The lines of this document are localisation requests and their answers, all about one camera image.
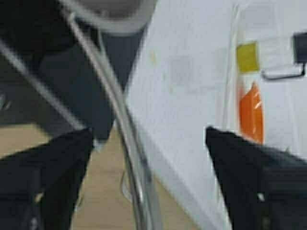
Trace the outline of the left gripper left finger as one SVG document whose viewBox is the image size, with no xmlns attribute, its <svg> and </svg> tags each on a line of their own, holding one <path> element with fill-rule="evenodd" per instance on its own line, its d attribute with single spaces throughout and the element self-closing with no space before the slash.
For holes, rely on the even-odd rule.
<svg viewBox="0 0 307 230">
<path fill-rule="evenodd" d="M 86 128 L 2 157 L 1 229 L 70 229 L 93 140 Z"/>
</svg>

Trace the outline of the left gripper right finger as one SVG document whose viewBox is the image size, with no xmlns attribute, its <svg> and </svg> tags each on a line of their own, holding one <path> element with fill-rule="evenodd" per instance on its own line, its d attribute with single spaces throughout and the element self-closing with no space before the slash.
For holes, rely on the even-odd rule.
<svg viewBox="0 0 307 230">
<path fill-rule="evenodd" d="M 206 128 L 213 162 L 234 230 L 304 230 L 307 227 L 307 162 Z"/>
</svg>

